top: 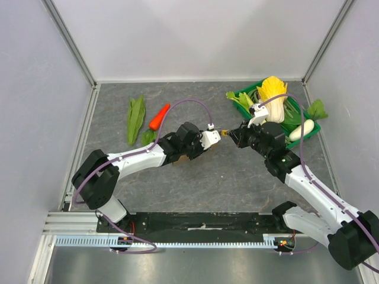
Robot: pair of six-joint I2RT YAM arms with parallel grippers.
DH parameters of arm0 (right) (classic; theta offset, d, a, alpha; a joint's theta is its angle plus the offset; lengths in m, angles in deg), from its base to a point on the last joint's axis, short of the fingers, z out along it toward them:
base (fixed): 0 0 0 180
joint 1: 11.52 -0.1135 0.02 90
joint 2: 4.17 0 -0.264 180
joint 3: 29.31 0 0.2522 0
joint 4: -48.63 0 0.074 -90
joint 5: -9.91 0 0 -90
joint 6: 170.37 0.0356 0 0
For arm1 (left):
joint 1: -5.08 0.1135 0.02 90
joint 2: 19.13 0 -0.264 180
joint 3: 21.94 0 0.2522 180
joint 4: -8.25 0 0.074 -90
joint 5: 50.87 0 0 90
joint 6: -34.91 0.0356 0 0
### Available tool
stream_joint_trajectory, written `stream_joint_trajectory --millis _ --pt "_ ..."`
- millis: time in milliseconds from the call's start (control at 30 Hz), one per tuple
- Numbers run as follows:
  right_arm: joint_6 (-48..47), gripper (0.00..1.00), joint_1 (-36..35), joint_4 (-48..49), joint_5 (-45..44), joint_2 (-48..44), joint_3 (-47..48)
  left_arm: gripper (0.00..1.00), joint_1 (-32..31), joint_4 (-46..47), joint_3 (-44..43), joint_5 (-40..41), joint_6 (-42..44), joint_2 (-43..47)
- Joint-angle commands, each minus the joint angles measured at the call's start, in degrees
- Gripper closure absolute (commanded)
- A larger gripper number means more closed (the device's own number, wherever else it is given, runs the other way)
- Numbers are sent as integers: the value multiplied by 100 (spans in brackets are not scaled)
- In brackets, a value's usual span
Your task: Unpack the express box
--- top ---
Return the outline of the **brown cardboard express box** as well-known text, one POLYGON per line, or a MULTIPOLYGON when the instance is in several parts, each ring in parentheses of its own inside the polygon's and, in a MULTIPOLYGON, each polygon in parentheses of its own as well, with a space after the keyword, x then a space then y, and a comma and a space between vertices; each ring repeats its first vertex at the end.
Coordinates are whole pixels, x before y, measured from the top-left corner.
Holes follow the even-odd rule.
POLYGON ((196 157, 192 157, 192 158, 190 158, 190 157, 188 157, 187 155, 185 155, 185 156, 181 156, 177 161, 173 162, 172 165, 175 166, 175 165, 178 165, 178 164, 180 164, 180 163, 189 162, 189 161, 192 161, 192 160, 194 160, 194 159, 196 159, 196 158, 199 158, 199 157, 202 156, 203 154, 205 154, 205 153, 207 153, 207 152, 209 152, 209 151, 211 151, 211 150, 216 149, 216 148, 218 147, 218 145, 219 145, 219 142, 217 142, 217 143, 215 143, 215 144, 212 144, 208 149, 202 151, 202 152, 199 153, 196 157))

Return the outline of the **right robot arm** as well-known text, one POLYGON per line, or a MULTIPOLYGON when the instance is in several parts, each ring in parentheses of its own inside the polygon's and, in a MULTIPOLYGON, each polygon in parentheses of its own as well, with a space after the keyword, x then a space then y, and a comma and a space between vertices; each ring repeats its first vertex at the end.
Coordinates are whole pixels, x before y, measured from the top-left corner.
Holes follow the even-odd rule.
POLYGON ((285 135, 275 122, 249 125, 244 121, 227 130, 239 148, 250 147, 264 158, 271 175, 299 193, 317 212, 309 214, 293 202, 274 209, 272 228, 278 233, 293 229, 325 246, 332 258, 352 270, 378 253, 378 217, 362 212, 325 186, 301 159, 285 146, 285 135))

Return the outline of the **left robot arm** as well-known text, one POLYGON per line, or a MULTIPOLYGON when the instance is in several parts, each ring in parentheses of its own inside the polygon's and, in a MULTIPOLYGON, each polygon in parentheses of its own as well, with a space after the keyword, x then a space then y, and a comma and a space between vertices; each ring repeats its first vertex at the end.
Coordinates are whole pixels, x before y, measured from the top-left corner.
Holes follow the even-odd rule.
POLYGON ((145 147, 117 154, 94 150, 72 178, 72 185, 80 191, 84 203, 91 210, 99 210, 118 233, 130 226, 124 205, 114 196, 117 182, 133 173, 151 167, 177 162, 186 156, 190 160, 205 153, 220 141, 216 130, 201 131, 190 122, 145 147))

